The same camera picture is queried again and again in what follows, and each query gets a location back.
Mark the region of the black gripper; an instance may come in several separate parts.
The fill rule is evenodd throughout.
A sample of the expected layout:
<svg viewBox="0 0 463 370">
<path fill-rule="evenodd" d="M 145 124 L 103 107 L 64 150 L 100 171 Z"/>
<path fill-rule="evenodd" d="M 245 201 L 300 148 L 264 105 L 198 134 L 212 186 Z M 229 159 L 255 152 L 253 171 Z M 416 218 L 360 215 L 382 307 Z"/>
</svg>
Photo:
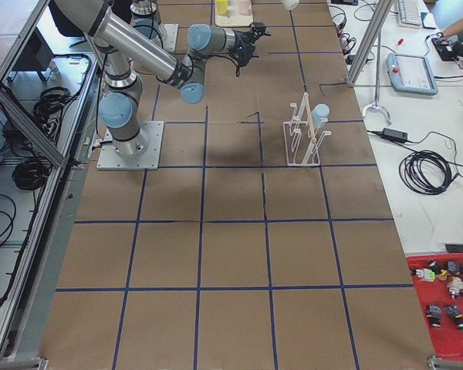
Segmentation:
<svg viewBox="0 0 463 370">
<path fill-rule="evenodd" d="M 246 66 L 255 52 L 255 42 L 263 37 L 272 37 L 262 22 L 252 22 L 250 31 L 234 31 L 235 44 L 231 47 L 231 58 L 238 66 Z"/>
</svg>

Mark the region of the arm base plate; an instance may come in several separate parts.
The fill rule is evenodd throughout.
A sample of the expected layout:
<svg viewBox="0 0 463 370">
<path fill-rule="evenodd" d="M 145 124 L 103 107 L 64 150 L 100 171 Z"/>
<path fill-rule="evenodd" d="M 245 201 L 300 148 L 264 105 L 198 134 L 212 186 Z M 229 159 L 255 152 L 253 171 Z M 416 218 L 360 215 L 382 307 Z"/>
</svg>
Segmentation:
<svg viewBox="0 0 463 370">
<path fill-rule="evenodd" d="M 159 27 L 163 49 L 167 52 L 174 52 L 177 44 L 178 24 L 162 23 Z"/>
<path fill-rule="evenodd" d="M 99 170 L 157 170 L 161 157 L 164 121 L 142 121 L 140 131 L 131 141 L 120 142 L 106 130 L 97 161 Z"/>
</svg>

